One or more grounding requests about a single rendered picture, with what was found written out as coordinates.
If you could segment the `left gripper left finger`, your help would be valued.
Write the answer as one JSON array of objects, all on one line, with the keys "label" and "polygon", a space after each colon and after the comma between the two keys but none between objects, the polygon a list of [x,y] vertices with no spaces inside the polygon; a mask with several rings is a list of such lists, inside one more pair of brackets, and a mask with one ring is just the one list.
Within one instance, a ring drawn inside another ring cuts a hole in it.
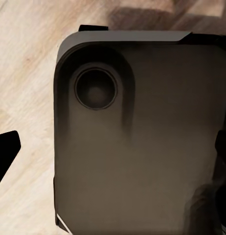
[{"label": "left gripper left finger", "polygon": [[0,134],[0,182],[21,149],[16,130]]}]

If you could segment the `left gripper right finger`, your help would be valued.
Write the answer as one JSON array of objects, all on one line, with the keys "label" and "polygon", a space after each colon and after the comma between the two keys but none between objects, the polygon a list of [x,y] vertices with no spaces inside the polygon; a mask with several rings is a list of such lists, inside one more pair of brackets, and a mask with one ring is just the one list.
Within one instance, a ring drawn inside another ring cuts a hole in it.
[{"label": "left gripper right finger", "polygon": [[226,163],[226,131],[220,130],[216,137],[215,148]]}]

